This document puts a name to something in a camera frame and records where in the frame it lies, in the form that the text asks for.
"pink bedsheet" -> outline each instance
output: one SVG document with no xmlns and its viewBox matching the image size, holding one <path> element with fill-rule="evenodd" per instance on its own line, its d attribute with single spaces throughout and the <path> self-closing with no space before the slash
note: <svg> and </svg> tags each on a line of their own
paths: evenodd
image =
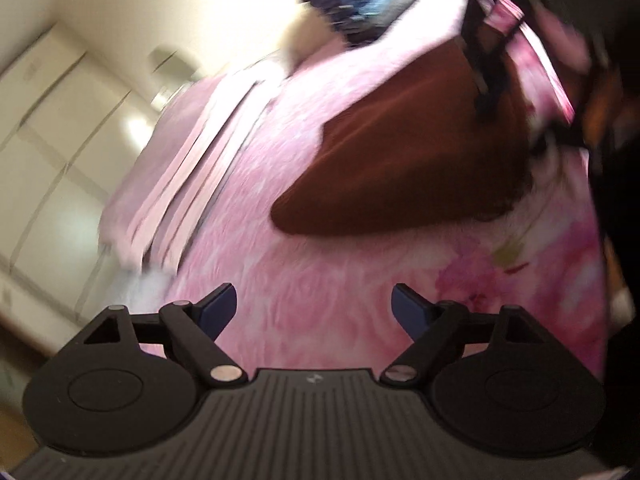
<svg viewBox="0 0 640 480">
<path fill-rule="evenodd" d="M 196 301 L 233 283 L 238 314 L 218 343 L 249 373 L 379 373 L 410 343 L 390 310 L 398 282 L 478 312 L 520 304 L 595 374 L 602 370 L 604 268 L 580 153 L 552 152 L 534 168 L 533 192 L 494 222 L 324 240 L 288 237 L 270 223 L 271 204 L 312 160 L 321 125 L 454 35 L 464 1 L 420 0 L 366 48 L 325 46 L 286 84 L 242 153 L 166 299 Z M 548 103 L 553 88 L 539 62 L 518 68 L 535 92 L 532 106 Z"/>
</svg>

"white wall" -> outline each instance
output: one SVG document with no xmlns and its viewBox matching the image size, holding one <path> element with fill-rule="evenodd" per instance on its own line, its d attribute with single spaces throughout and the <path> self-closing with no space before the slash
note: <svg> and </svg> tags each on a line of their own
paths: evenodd
<svg viewBox="0 0 640 480">
<path fill-rule="evenodd" d="M 53 0 L 0 0 L 0 73 L 52 23 Z"/>
<path fill-rule="evenodd" d="M 296 0 L 57 0 L 60 18 L 145 97 L 158 90 L 148 54 L 191 52 L 208 72 L 272 52 L 300 12 Z"/>
</svg>

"pink floral pattern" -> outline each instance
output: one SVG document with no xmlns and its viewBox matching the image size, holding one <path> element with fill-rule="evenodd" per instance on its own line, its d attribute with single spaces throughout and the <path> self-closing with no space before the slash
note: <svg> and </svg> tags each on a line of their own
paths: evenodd
<svg viewBox="0 0 640 480">
<path fill-rule="evenodd" d="M 196 301 L 233 283 L 238 314 L 218 343 L 250 373 L 379 373 L 410 343 L 390 310 L 398 282 L 481 312 L 520 304 L 589 369 L 602 370 L 604 269 L 577 152 L 553 153 L 536 165 L 533 191 L 493 222 L 334 239 L 289 237 L 270 223 L 271 204 L 312 160 L 322 124 L 454 35 L 464 3 L 420 0 L 370 46 L 325 46 L 286 84 L 242 153 L 166 299 Z M 527 88 L 552 95 L 540 73 L 521 70 L 521 78 L 537 78 Z"/>
</svg>

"ribbed black surface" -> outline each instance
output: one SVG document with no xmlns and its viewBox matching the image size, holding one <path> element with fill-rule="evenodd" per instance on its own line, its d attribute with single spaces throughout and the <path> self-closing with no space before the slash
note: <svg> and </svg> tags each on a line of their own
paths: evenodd
<svg viewBox="0 0 640 480">
<path fill-rule="evenodd" d="M 241 390 L 210 394 L 182 432 L 154 448 L 105 459 L 41 449 L 14 476 L 17 480 L 566 480 L 601 468 L 583 451 L 526 461 L 475 450 L 440 428 L 417 394 L 383 388 L 365 370 L 265 370 Z"/>
</svg>

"brown cloth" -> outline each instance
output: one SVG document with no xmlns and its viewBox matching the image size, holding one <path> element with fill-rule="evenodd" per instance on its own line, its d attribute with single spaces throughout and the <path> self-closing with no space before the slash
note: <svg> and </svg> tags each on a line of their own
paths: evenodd
<svg viewBox="0 0 640 480">
<path fill-rule="evenodd" d="M 528 170 L 526 105 L 511 60 L 494 118 L 455 40 L 423 54 L 324 125 L 311 165 L 271 207 L 288 234 L 362 235 L 505 211 Z"/>
</svg>

